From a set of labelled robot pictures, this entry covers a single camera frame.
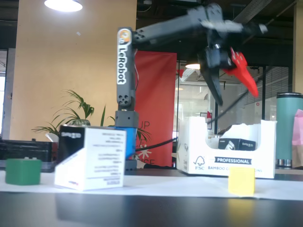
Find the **white cardboard box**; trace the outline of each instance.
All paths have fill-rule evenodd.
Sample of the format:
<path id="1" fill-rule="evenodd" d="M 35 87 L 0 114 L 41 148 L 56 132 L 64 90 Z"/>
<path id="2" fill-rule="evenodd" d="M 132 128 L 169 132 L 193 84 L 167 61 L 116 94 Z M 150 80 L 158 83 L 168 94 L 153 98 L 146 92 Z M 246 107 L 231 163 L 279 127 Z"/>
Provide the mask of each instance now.
<path id="1" fill-rule="evenodd" d="M 256 177 L 274 178 L 276 122 L 261 121 L 257 125 L 257 134 L 257 149 L 254 151 L 212 149 L 206 143 L 205 118 L 186 118 L 179 131 L 177 169 L 189 174 L 228 176 L 232 166 L 252 167 L 256 169 Z"/>
<path id="2" fill-rule="evenodd" d="M 126 131 L 64 126 L 60 137 L 67 149 L 75 140 L 83 148 L 56 166 L 55 185 L 80 191 L 123 186 Z"/>

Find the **white paper sheet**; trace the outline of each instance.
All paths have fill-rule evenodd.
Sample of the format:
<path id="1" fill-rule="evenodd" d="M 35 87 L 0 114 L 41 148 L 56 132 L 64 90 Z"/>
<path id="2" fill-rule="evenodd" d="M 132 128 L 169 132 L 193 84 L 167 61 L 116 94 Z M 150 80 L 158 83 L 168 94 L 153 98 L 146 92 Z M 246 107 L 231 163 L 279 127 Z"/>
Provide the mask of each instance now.
<path id="1" fill-rule="evenodd" d="M 228 193 L 227 178 L 212 177 L 167 177 L 167 176 L 125 176 L 123 188 L 79 192 L 73 189 L 55 187 L 54 174 L 41 174 L 41 184 L 17 186 L 5 183 L 5 171 L 0 171 L 0 191 L 38 193 L 85 193 L 101 195 L 144 195 L 182 197 L 225 197 Z M 303 201 L 303 182 L 256 180 L 255 198 Z"/>

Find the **green cube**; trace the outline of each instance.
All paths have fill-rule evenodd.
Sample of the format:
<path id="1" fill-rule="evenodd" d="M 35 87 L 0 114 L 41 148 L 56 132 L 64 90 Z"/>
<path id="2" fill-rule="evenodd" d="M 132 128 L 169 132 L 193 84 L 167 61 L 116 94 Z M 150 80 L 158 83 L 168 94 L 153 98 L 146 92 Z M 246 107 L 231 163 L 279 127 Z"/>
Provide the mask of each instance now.
<path id="1" fill-rule="evenodd" d="M 40 184 L 41 160 L 7 159 L 5 182 L 16 185 Z"/>

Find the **pink bag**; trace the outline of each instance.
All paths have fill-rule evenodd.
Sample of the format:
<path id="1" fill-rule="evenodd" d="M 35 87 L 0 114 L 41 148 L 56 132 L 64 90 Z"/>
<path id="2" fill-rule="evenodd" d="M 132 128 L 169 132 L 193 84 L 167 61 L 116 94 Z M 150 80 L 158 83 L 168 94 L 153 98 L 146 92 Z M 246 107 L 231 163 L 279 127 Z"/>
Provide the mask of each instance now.
<path id="1" fill-rule="evenodd" d="M 298 110 L 294 116 L 293 131 L 293 168 L 303 166 L 303 111 Z"/>

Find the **teal thermos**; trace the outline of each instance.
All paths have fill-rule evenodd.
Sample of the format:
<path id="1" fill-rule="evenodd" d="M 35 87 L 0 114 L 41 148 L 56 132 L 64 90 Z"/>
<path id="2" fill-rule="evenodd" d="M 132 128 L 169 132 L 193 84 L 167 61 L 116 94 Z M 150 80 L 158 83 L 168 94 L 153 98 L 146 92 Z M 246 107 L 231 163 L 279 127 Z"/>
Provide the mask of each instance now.
<path id="1" fill-rule="evenodd" d="M 276 165 L 292 166 L 294 116 L 303 110 L 301 93 L 278 93 L 276 96 Z"/>

